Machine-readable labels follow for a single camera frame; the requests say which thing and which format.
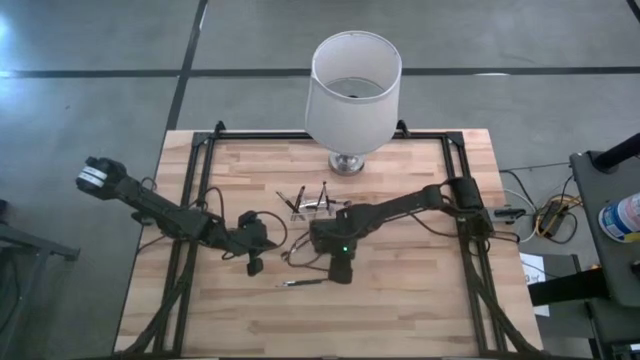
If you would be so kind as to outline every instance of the metal stand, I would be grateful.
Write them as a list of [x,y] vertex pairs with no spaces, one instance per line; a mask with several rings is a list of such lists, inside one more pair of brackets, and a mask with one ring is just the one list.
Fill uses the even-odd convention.
[[5,336],[5,341],[0,347],[0,359],[5,359],[9,352],[11,343],[17,333],[16,330],[23,321],[24,310],[29,296],[31,296],[33,289],[38,285],[49,256],[60,255],[67,261],[75,261],[78,259],[80,249],[70,248],[47,239],[27,234],[4,223],[0,223],[0,242],[6,242],[13,245],[4,251],[24,249],[34,253],[36,257],[36,261],[33,264],[31,271],[22,281],[18,303],[12,311],[12,314],[9,315],[9,322],[5,329],[6,334],[3,334]]
[[[217,140],[312,140],[311,136],[306,132],[226,132],[225,126],[222,122],[219,122],[214,132],[211,133],[195,133],[193,135],[191,154],[189,155],[189,163],[187,166],[187,173],[185,177],[185,184],[182,193],[182,206],[188,206],[191,188],[193,184],[193,177],[195,174],[196,160],[198,158],[199,148],[203,144],[207,144],[207,150],[205,153],[204,168],[202,171],[202,178],[200,180],[200,188],[197,196],[197,204],[204,204],[204,195],[207,187],[209,186],[209,173],[211,170],[211,160],[213,159],[214,144]],[[411,139],[411,140],[435,140],[439,141],[442,146],[445,168],[447,171],[447,177],[453,178],[456,176],[470,177],[471,171],[469,169],[469,163],[467,160],[467,154],[465,151],[465,144],[463,134],[461,132],[420,132],[410,133],[402,120],[398,122],[398,127],[393,139]],[[462,174],[456,174],[453,155],[451,147],[454,146],[457,150],[459,161],[462,168]],[[547,354],[538,352],[535,348],[529,345],[526,340],[515,329],[513,324],[509,321],[506,314],[502,311],[498,305],[496,299],[496,291],[493,283],[493,277],[491,274],[491,267],[489,264],[489,257],[482,246],[477,249],[477,254],[481,267],[481,274],[476,272],[471,259],[471,244],[477,244],[477,239],[472,239],[469,236],[467,225],[463,219],[458,219],[457,227],[459,232],[459,242],[461,248],[462,264],[465,273],[465,280],[468,289],[469,305],[471,308],[471,316],[473,327],[475,330],[475,338],[478,345],[479,356],[486,358],[515,358],[515,359],[561,359],[560,357],[554,357]],[[167,318],[162,320],[162,324],[157,328],[155,332],[155,342],[153,350],[150,353],[133,353],[122,354],[116,353],[111,358],[113,359],[156,359],[156,358],[179,358],[182,353],[182,346],[184,340],[184,331],[188,315],[189,306],[189,294],[191,293],[191,286],[193,281],[193,271],[195,269],[196,253],[198,244],[195,241],[189,243],[189,249],[187,252],[187,258],[184,265],[184,270],[180,275],[180,279],[176,283],[176,276],[178,271],[178,259],[180,258],[180,251],[182,249],[182,243],[174,242],[169,266],[167,270],[167,278],[165,283],[165,291],[163,297],[163,310],[170,309],[177,297],[169,296],[173,293],[173,290],[177,286],[184,286],[181,291],[181,301],[178,310],[178,317],[176,323],[176,330],[174,334],[173,346],[171,349],[165,350],[164,341],[166,337],[166,325]],[[487,338],[482,321],[482,313],[480,310],[480,302],[478,298],[482,298],[491,317],[491,324],[493,333],[495,336],[495,342],[497,350],[488,350]],[[505,334],[509,337],[514,344],[518,353],[508,352],[505,340]]]

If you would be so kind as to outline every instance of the white paper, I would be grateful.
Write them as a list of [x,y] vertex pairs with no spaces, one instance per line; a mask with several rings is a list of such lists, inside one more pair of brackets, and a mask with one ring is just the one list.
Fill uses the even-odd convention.
[[[527,285],[546,281],[543,272],[544,261],[542,260],[542,256],[520,253],[520,261],[522,261],[522,268],[524,269],[524,275],[527,280]],[[533,312],[536,315],[549,316],[549,305],[536,306],[533,308]]]

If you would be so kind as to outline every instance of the pen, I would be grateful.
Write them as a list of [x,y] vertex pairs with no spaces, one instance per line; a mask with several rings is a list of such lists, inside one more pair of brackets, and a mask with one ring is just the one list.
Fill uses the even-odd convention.
[[300,191],[298,191],[298,197],[296,198],[296,203],[295,205],[293,205],[296,209],[300,208],[300,202],[302,201],[302,194],[304,193],[304,188],[305,186],[302,185],[302,187],[300,187]]
[[280,287],[302,286],[302,285],[315,285],[320,284],[327,279],[314,279],[314,280],[299,280],[299,281],[285,281]]
[[276,194],[278,194],[278,196],[280,196],[280,199],[282,199],[282,201],[284,201],[284,203],[287,204],[287,206],[290,207],[291,210],[293,210],[293,212],[298,213],[298,208],[293,206],[291,201],[289,201],[289,199],[287,199],[280,191],[276,191]]
[[322,190],[320,191],[320,196],[318,197],[318,203],[316,204],[316,209],[320,208],[320,203],[322,202],[322,195],[324,195],[324,189],[325,189],[325,186],[322,185]]

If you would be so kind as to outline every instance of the silver lamp base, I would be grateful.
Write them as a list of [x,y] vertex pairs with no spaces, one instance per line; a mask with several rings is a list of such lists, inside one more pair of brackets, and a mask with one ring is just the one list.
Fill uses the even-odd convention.
[[329,167],[342,176],[353,176],[364,168],[364,155],[341,155],[329,152]]

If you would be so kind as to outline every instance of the metal bracket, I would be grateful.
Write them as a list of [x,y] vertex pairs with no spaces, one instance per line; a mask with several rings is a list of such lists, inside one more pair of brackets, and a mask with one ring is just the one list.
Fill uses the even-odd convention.
[[411,137],[411,132],[407,128],[407,124],[405,124],[404,120],[398,120],[398,124],[396,124],[396,130],[400,130],[402,132],[402,137],[408,139]]
[[460,148],[464,148],[464,135],[461,131],[447,131],[446,134],[452,143]]

